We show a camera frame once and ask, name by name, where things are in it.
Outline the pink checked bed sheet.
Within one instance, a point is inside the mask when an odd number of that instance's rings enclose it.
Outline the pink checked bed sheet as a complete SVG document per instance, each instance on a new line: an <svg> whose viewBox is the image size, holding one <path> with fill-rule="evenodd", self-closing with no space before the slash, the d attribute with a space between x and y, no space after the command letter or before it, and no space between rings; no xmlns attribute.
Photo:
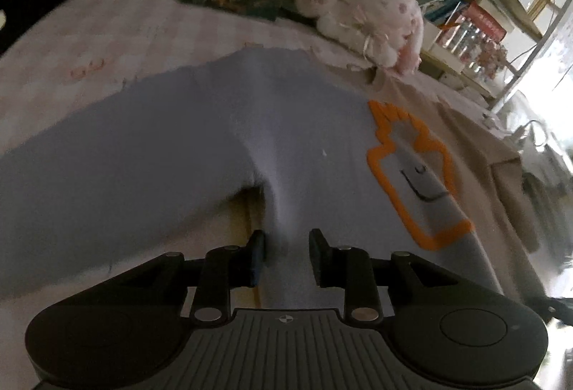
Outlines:
<svg viewBox="0 0 573 390"><path fill-rule="evenodd" d="M36 23L1 59L1 159L74 112L136 82L249 48L305 52L335 71L343 86L368 99L384 81L362 57L291 21L247 19L174 0L69 0ZM24 331L42 308L163 252L194 257L244 241L248 223L239 210L239 193L160 244L120 261L14 297L1 293L2 387L34 385Z"/></svg>

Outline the lavender and beige sweater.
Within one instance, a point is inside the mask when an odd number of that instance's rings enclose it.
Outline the lavender and beige sweater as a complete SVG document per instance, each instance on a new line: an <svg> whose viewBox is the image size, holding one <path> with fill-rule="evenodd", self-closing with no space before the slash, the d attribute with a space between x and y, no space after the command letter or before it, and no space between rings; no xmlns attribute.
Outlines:
<svg viewBox="0 0 573 390"><path fill-rule="evenodd" d="M386 80L375 99L305 52L249 48L91 104L1 159L1 293L120 261L260 188L270 308L327 307L309 232L409 251L526 302L543 285L516 152Z"/></svg>

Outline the white pink plush bunny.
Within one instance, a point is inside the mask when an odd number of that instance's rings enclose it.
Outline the white pink plush bunny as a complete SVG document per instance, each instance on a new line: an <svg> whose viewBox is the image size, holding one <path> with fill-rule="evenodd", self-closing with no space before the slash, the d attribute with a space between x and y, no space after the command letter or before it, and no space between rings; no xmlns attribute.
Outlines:
<svg viewBox="0 0 573 390"><path fill-rule="evenodd" d="M416 0L295 0L323 36L399 75L420 64L423 15Z"/></svg>

